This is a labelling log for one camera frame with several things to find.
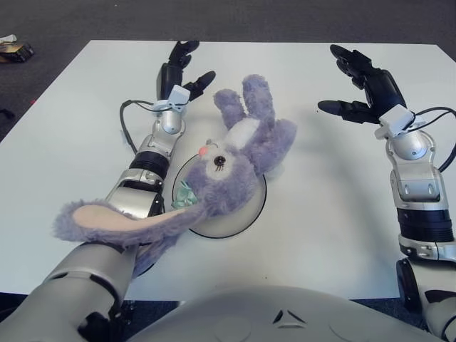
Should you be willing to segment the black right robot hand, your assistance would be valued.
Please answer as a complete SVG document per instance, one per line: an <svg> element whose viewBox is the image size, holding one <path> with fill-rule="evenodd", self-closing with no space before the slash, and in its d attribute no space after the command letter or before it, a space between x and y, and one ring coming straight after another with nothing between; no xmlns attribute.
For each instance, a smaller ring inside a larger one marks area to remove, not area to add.
<svg viewBox="0 0 456 342"><path fill-rule="evenodd" d="M357 50L349 51L332 44L330 51L336 58L339 70L351 79L355 87L365 91L367 102L323 100L318 102L319 110L352 123L378 125L380 116L391 108L396 105L406 106L404 97L389 71L373 67L371 59Z"/></svg>

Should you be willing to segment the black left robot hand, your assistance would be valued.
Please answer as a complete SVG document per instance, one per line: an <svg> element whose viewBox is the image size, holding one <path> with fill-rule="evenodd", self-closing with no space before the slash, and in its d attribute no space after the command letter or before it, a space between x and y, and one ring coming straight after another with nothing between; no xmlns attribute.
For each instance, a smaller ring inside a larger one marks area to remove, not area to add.
<svg viewBox="0 0 456 342"><path fill-rule="evenodd" d="M178 41L175 44L168 61L162 64L157 75L158 100L168 99L173 86L178 85L190 92L189 102L192 102L200 97L215 79L216 73L214 71L208 71L195 82L182 84L183 70L189 65L192 59L191 52L195 51L199 45L199 41L186 41L184 43Z"/></svg>

